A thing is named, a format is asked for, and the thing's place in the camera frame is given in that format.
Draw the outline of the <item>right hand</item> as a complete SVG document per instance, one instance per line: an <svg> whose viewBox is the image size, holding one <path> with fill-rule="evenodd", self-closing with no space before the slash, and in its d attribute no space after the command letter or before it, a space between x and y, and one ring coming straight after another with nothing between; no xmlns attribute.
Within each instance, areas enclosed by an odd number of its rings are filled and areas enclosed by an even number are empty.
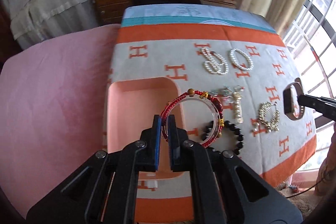
<svg viewBox="0 0 336 224"><path fill-rule="evenodd" d="M329 151L327 153L326 159L321 164L319 171L317 182L319 184L315 187L314 193L317 196L325 196L329 189L331 188L333 181L335 180L335 162L336 162L336 154L335 154L335 132L331 137L331 145L329 147Z"/></svg>

